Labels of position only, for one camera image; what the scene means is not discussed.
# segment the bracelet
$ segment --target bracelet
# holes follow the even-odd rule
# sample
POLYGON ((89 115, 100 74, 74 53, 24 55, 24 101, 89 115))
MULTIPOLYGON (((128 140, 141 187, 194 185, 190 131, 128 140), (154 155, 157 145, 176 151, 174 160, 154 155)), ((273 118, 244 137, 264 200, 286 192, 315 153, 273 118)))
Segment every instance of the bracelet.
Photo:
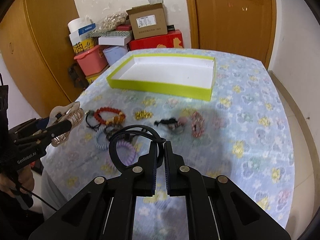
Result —
POLYGON ((195 111, 192 114, 191 119, 192 119, 192 124, 191 124, 192 136, 195 138, 198 138, 204 132, 204 127, 203 127, 204 119, 201 116, 201 114, 197 111, 195 111))
POLYGON ((87 127, 94 130, 94 131, 98 131, 98 129, 100 128, 101 123, 98 123, 97 125, 91 125, 89 124, 88 121, 88 117, 92 118, 94 115, 94 111, 93 110, 89 110, 85 113, 85 122, 87 123, 87 127))
POLYGON ((121 128, 123 128, 123 126, 122 126, 121 124, 116 124, 113 129, 110 130, 109 128, 111 128, 111 126, 106 126, 106 127, 104 128, 104 130, 103 130, 108 141, 110 140, 111 136, 112 136, 115 132, 117 132, 117 131, 119 131, 121 128))
POLYGON ((112 126, 112 125, 116 125, 116 124, 122 124, 125 120, 125 114, 119 110, 119 109, 115 109, 115 108, 111 108, 111 107, 101 107, 100 109, 98 109, 96 112, 94 112, 95 119, 103 125, 106 126, 112 126), (118 114, 118 116, 115 116, 113 119, 109 119, 109 120, 104 120, 103 118, 101 118, 100 113, 101 112, 111 112, 111 113, 115 113, 118 114))
POLYGON ((101 151, 108 150, 109 146, 107 144, 99 144, 99 136, 104 133, 104 127, 100 127, 94 136, 94 145, 97 149, 101 151))
POLYGON ((124 165, 129 166, 133 164, 133 161, 137 154, 136 149, 133 147, 133 145, 129 142, 121 140, 117 141, 117 148, 119 149, 120 147, 127 148, 130 151, 128 158, 126 159, 126 161, 124 161, 124 165))
MULTIPOLYGON (((97 149, 101 150, 101 151, 106 151, 109 148, 109 145, 107 144, 99 144, 98 140, 99 137, 102 133, 105 132, 105 127, 100 127, 97 131, 97 133, 94 136, 94 145, 97 149)), ((121 140, 121 141, 117 141, 116 143, 117 148, 119 147, 125 147, 130 151, 130 154, 128 156, 128 159, 124 162, 127 166, 131 165, 132 162, 134 161, 135 157, 136 157, 136 149, 134 148, 134 146, 127 141, 121 140)))

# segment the black cable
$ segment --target black cable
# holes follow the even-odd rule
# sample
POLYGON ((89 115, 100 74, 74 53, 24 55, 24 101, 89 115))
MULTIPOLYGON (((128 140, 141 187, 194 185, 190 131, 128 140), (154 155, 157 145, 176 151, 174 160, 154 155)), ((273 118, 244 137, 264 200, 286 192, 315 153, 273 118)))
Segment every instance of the black cable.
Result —
POLYGON ((161 138, 160 135, 151 127, 148 127, 146 125, 129 125, 126 126, 122 129, 120 129, 119 131, 115 132, 111 138, 110 138, 110 143, 109 143, 109 154, 110 154, 110 158, 111 161, 113 162, 114 166, 118 169, 118 171, 120 171, 121 173, 124 172, 125 169, 127 169, 129 166, 126 166, 122 163, 122 161, 120 160, 118 153, 117 153, 117 149, 116 149, 116 144, 117 141, 120 140, 121 136, 125 135, 125 134, 136 134, 136 135, 140 135, 143 136, 145 138, 150 139, 153 142, 156 142, 158 144, 158 148, 159 148, 159 154, 158 154, 158 158, 157 158, 157 168, 159 168, 162 163, 163 163, 163 159, 164 159, 164 147, 163 144, 166 141, 164 138, 161 138), (129 130, 132 128, 143 128, 147 132, 144 131, 137 131, 137 130, 129 130))
POLYGON ((46 204, 48 207, 52 208, 54 211, 57 211, 57 209, 55 209, 52 205, 50 205, 47 201, 43 200, 41 197, 39 197, 37 194, 33 193, 32 191, 26 189, 25 187, 23 187, 20 183, 16 183, 14 182, 12 179, 10 179, 16 186, 17 186, 17 190, 20 191, 20 188, 22 188, 23 190, 25 190, 26 192, 30 193, 31 195, 35 196, 36 198, 38 198, 40 201, 42 201, 44 204, 46 204))

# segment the blue tablecloth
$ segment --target blue tablecloth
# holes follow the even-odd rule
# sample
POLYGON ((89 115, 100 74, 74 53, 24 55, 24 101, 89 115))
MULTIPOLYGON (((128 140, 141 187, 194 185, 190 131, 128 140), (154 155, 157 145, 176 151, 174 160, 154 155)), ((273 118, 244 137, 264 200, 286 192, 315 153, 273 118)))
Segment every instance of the blue tablecloth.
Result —
MULTIPOLYGON (((183 156, 186 165, 210 177, 228 176, 281 226, 286 226, 294 188, 293 147, 284 108, 260 61, 196 49, 132 51, 103 73, 78 101, 84 111, 111 106, 127 115, 125 125, 153 127, 172 142, 174 152, 183 156), (107 75, 129 56, 156 52, 215 57, 217 77, 211 101, 109 87, 107 75), (153 117, 136 121, 137 109, 152 112, 153 117), (195 110, 205 120, 205 132, 198 139, 191 135, 191 122, 181 134, 153 125, 164 118, 189 117, 195 110)), ((111 178, 120 174, 110 167, 108 152, 95 148, 94 133, 82 122, 66 143, 57 148, 49 146, 42 158, 49 176, 68 200, 96 176, 111 178)), ((136 148, 139 155, 145 154, 149 141, 139 138, 136 148)), ((186 240, 187 226, 185 200, 167 196, 162 166, 157 171, 156 195, 137 200, 133 239, 186 240)))

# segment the red box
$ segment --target red box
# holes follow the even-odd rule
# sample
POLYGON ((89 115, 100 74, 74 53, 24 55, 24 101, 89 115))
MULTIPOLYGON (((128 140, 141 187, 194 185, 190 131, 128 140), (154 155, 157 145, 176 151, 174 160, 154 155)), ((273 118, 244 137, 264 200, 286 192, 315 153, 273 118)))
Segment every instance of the red box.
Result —
POLYGON ((116 27, 116 31, 131 31, 131 24, 121 24, 116 27))
POLYGON ((183 49, 182 33, 179 30, 169 31, 166 35, 130 41, 129 46, 130 50, 155 48, 183 49))

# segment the blue spiral hair tie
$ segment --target blue spiral hair tie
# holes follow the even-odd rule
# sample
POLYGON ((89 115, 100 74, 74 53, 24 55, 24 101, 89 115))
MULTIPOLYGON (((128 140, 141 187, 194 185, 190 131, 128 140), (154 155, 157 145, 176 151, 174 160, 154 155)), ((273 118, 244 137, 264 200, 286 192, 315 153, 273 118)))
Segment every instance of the blue spiral hair tie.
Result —
POLYGON ((109 149, 109 144, 100 144, 99 143, 99 137, 100 135, 104 133, 104 127, 100 127, 98 131, 96 132, 94 136, 94 145, 96 146, 97 149, 101 151, 106 151, 109 149))

